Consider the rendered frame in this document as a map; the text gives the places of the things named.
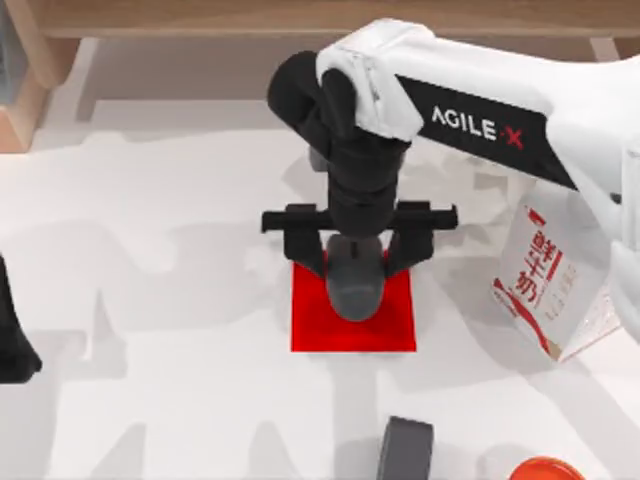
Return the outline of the grey computer mouse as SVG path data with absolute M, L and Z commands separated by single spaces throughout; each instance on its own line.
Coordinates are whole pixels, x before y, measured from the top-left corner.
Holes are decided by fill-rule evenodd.
M 371 318 L 381 305 L 385 279 L 378 237 L 351 240 L 334 234 L 329 238 L 326 287 L 330 304 L 341 318 L 351 322 Z

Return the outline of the flat red square mat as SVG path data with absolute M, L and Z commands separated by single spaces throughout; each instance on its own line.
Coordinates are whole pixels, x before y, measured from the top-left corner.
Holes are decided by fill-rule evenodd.
M 376 313 L 351 322 L 336 313 L 324 281 L 292 265 L 291 350 L 321 353 L 398 353 L 416 350 L 411 272 L 386 281 Z

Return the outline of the white and red milk carton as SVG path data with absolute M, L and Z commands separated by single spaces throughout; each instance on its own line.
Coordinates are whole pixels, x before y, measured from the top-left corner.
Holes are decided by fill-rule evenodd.
M 609 246 L 573 190 L 539 181 L 516 207 L 492 293 L 556 362 L 620 327 L 609 295 Z

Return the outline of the dark grey box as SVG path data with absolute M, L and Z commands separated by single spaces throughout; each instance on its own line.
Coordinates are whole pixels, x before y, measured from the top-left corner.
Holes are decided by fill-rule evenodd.
M 429 480 L 432 424 L 391 416 L 382 438 L 376 480 Z

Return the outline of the orange round lid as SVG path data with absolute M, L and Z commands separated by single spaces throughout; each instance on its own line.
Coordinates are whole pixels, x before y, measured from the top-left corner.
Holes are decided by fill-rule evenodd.
M 555 457 L 536 456 L 517 465 L 508 480 L 586 480 L 575 467 Z

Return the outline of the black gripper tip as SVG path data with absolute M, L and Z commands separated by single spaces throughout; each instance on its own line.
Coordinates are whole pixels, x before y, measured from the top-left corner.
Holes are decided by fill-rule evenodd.
M 0 254 L 0 384 L 24 384 L 42 370 L 42 360 L 24 333 Z

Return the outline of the wooden cupboard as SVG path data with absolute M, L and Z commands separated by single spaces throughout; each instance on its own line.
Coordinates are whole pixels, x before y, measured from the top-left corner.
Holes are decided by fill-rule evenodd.
M 0 0 L 40 85 L 62 84 L 80 39 L 354 30 L 394 17 L 444 35 L 640 36 L 640 0 Z

